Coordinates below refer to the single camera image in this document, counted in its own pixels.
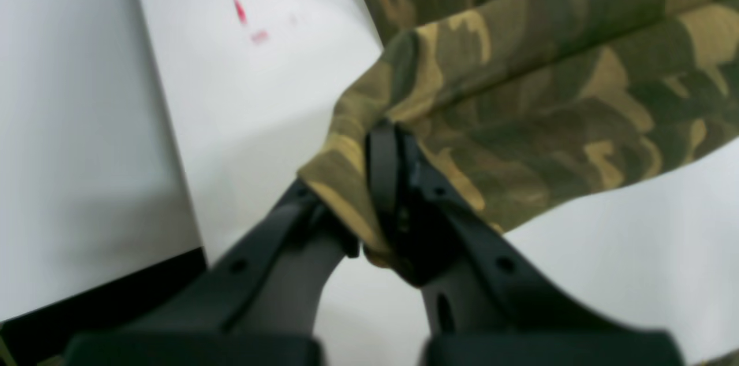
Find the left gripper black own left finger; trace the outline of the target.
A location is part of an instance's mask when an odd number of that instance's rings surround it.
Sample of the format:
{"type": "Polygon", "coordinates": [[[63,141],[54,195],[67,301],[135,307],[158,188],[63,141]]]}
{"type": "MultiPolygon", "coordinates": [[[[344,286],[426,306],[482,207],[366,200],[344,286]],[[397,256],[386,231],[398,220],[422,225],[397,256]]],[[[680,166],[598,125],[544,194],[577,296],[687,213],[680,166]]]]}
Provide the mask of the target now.
{"type": "Polygon", "coordinates": [[[296,180],[262,221],[169,302],[80,334],[66,365],[325,365],[312,332],[327,280],[359,243],[296,180]]]}

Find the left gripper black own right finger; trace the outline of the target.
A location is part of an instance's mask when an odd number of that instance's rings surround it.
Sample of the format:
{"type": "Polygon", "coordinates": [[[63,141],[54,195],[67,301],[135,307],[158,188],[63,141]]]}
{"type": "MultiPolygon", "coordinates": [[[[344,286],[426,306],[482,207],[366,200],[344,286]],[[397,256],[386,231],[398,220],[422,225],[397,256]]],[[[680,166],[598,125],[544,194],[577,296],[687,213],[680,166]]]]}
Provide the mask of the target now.
{"type": "Polygon", "coordinates": [[[473,213],[412,135],[367,135],[367,179],[400,272],[423,296],[422,365],[682,365],[665,331],[603,316],[568,295],[473,213]]]}

